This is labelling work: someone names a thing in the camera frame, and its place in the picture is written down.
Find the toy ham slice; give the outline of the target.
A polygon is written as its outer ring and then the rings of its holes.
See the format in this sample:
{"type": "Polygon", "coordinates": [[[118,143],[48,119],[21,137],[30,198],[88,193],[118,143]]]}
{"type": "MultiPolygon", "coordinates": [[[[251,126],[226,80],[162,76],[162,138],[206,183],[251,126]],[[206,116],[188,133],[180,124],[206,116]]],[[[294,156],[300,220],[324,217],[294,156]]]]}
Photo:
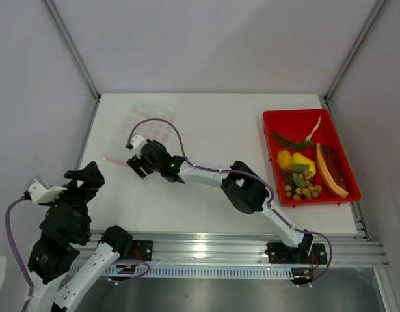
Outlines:
{"type": "Polygon", "coordinates": [[[327,145],[317,143],[315,145],[315,158],[318,172],[325,187],[335,197],[346,198],[349,191],[338,166],[336,154],[327,145]]]}

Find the clear pink zip top bag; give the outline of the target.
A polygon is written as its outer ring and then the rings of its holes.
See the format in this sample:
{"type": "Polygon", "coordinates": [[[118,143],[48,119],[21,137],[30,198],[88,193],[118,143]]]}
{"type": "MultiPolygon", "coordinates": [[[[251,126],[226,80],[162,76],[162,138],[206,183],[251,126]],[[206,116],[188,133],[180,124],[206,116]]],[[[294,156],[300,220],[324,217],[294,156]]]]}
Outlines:
{"type": "MultiPolygon", "coordinates": [[[[131,157],[131,152],[126,148],[126,144],[132,129],[139,122],[149,118],[160,118],[173,122],[174,115],[174,110],[170,107],[151,103],[132,104],[116,127],[114,135],[110,137],[105,151],[101,154],[101,159],[127,168],[126,161],[131,157]]],[[[171,128],[166,123],[150,121],[138,126],[133,134],[165,143],[170,132],[171,128]]]]}

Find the green scallion toy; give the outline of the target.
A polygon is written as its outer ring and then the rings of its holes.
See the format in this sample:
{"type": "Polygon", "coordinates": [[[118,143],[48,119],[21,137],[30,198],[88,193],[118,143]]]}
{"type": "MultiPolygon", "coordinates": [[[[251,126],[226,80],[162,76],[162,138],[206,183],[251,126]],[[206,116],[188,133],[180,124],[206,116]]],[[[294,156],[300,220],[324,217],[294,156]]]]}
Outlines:
{"type": "Polygon", "coordinates": [[[321,125],[321,117],[318,118],[317,123],[310,131],[310,133],[306,136],[306,138],[301,142],[295,142],[281,136],[276,131],[271,130],[271,138],[274,140],[274,144],[276,146],[282,146],[285,149],[298,149],[298,150],[305,150],[308,146],[315,146],[315,143],[312,141],[312,137],[315,132],[319,129],[321,125]]]}

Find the longan bunch with leaves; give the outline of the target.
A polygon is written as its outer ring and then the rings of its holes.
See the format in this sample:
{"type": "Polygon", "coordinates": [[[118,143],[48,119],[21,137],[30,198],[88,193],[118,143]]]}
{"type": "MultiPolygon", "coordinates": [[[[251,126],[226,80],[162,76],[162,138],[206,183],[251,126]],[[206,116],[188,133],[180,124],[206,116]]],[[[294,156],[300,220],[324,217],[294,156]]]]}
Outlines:
{"type": "Polygon", "coordinates": [[[312,174],[315,169],[309,164],[292,164],[289,168],[279,168],[282,189],[289,200],[312,200],[319,197],[322,186],[315,184],[312,174]]]}

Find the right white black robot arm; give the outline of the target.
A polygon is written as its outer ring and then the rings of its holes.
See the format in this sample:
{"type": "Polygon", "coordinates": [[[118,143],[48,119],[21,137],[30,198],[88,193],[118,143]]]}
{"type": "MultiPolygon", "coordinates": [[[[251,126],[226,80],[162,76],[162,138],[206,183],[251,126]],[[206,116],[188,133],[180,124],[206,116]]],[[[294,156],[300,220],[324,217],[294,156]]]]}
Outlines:
{"type": "Polygon", "coordinates": [[[290,258],[303,262],[312,254],[313,235],[294,223],[273,201],[273,191],[245,163],[206,167],[185,156],[172,156],[160,142],[134,136],[126,148],[133,152],[127,165],[141,178],[156,172],[170,183],[198,183],[221,189],[241,213],[263,215],[280,237],[290,258]]]}

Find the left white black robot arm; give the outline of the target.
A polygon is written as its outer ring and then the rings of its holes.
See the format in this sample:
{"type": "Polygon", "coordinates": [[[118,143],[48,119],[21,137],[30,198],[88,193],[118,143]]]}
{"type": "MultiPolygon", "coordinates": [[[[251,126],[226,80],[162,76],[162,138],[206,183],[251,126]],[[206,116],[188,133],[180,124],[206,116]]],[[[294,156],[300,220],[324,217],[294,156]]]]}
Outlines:
{"type": "Polygon", "coordinates": [[[27,311],[75,311],[106,269],[133,251],[130,233],[117,225],[108,227],[78,273],[61,285],[80,254],[76,247],[90,242],[88,203],[105,184],[94,161],[80,170],[68,170],[64,178],[69,182],[61,187],[47,184],[39,176],[26,186],[27,199],[48,208],[27,263],[33,283],[27,311]]]}

